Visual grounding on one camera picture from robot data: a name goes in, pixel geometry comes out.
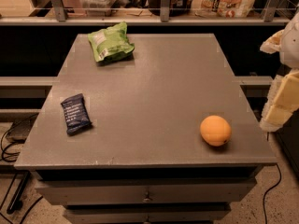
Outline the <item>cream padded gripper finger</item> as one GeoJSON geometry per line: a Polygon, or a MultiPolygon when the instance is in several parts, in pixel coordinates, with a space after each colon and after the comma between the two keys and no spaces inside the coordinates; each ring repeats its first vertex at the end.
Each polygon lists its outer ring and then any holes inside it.
{"type": "Polygon", "coordinates": [[[265,40],[261,46],[260,51],[268,54],[273,54],[280,51],[280,41],[283,34],[283,30],[280,30],[265,40]]]}
{"type": "Polygon", "coordinates": [[[265,132],[280,129],[299,109],[299,71],[276,75],[262,111],[260,127],[265,132]]]}

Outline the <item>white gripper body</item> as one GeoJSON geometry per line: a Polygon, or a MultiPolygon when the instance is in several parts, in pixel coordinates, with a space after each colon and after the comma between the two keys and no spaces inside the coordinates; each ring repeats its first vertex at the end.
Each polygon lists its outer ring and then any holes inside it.
{"type": "Polygon", "coordinates": [[[283,31],[279,57],[290,68],[299,68],[299,13],[294,15],[283,31]]]}

